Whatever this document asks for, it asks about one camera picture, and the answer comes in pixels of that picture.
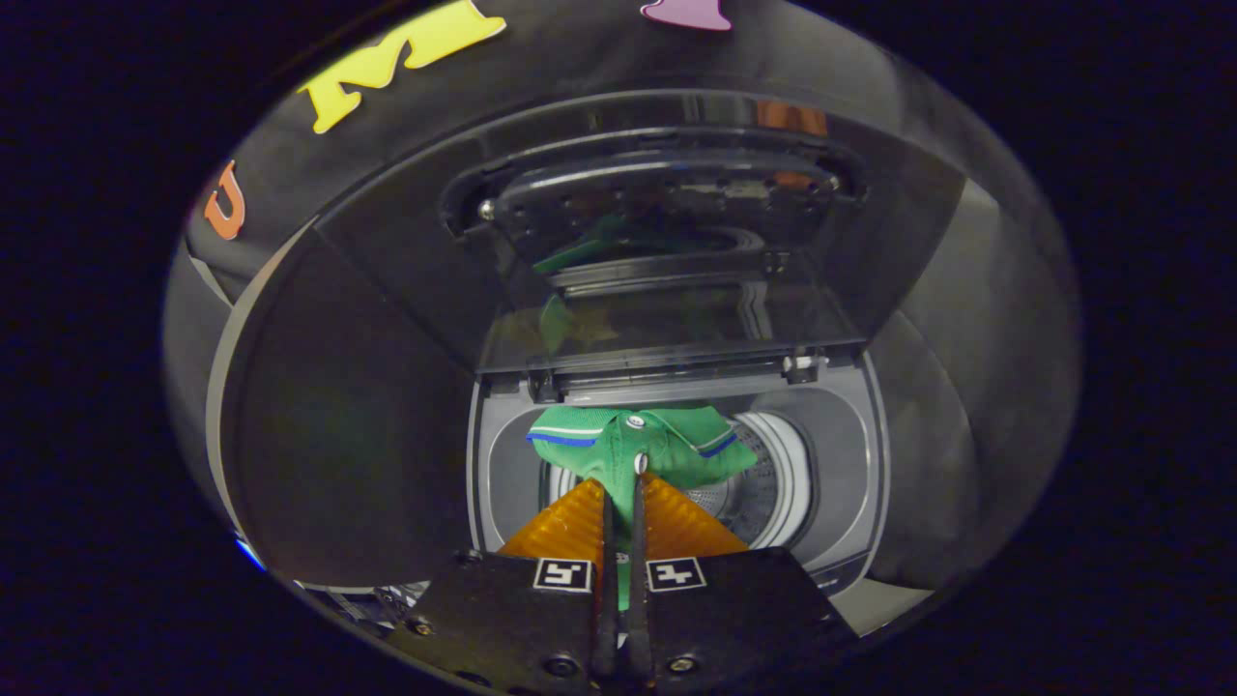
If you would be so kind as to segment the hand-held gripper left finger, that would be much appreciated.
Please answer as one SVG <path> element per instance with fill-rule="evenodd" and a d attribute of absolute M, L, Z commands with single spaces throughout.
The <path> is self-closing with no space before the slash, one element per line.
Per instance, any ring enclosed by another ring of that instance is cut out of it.
<path fill-rule="evenodd" d="M 581 481 L 503 549 L 452 556 L 386 642 L 489 692 L 593 692 L 616 671 L 617 591 L 614 502 Z"/>

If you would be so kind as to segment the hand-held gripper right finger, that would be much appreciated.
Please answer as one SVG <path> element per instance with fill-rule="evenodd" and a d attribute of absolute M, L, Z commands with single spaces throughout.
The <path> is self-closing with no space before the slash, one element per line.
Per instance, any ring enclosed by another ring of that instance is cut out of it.
<path fill-rule="evenodd" d="M 628 647 L 654 692 L 793 692 L 857 653 L 785 546 L 751 549 L 654 473 L 633 507 Z"/>

